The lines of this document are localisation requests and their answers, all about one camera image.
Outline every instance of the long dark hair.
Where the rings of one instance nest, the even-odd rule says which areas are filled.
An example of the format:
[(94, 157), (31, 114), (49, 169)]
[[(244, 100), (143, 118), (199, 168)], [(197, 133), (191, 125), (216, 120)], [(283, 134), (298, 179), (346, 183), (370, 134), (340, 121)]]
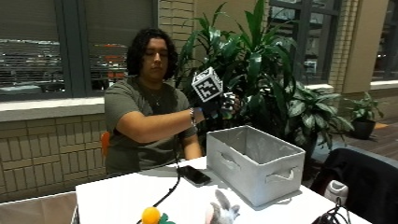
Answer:
[(177, 69), (178, 55), (175, 52), (175, 46), (170, 36), (158, 28), (146, 28), (138, 31), (131, 45), (126, 52), (126, 70), (129, 75), (138, 75), (142, 68), (142, 56), (145, 54), (146, 45), (151, 38), (163, 39), (165, 46), (167, 49), (167, 67), (163, 75), (163, 79), (169, 79)]

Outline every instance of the white bottle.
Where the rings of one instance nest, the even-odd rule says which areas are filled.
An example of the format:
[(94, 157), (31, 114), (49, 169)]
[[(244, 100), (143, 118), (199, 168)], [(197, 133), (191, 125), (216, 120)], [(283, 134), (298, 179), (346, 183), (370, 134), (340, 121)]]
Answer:
[(344, 205), (347, 196), (348, 196), (348, 187), (343, 183), (338, 182), (336, 180), (332, 180), (324, 189), (324, 198), (327, 198), (334, 203), (336, 203), (336, 197), (339, 197), (340, 205)]

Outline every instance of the black chair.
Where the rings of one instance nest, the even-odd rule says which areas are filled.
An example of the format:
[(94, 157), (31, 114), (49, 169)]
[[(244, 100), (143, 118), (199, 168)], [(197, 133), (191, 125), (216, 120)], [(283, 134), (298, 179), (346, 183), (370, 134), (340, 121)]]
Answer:
[(336, 148), (310, 189), (323, 195), (331, 180), (348, 186), (347, 209), (372, 224), (398, 223), (398, 169), (371, 156)]

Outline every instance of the man's right arm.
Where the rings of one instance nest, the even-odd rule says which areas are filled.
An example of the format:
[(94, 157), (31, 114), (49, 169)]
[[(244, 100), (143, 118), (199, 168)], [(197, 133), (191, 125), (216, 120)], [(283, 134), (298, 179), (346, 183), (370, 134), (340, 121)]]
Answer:
[[(198, 108), (194, 109), (194, 117), (197, 123), (203, 120)], [(135, 142), (147, 143), (182, 132), (191, 125), (189, 109), (155, 116), (145, 116), (141, 112), (133, 111), (122, 115), (115, 129)]]

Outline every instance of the orange chair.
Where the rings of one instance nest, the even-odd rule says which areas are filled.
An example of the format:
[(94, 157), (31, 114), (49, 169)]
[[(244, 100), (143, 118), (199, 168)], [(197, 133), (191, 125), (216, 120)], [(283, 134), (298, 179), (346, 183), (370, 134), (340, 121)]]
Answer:
[(101, 152), (103, 157), (106, 157), (107, 155), (109, 136), (110, 136), (110, 132), (103, 132), (101, 135)]

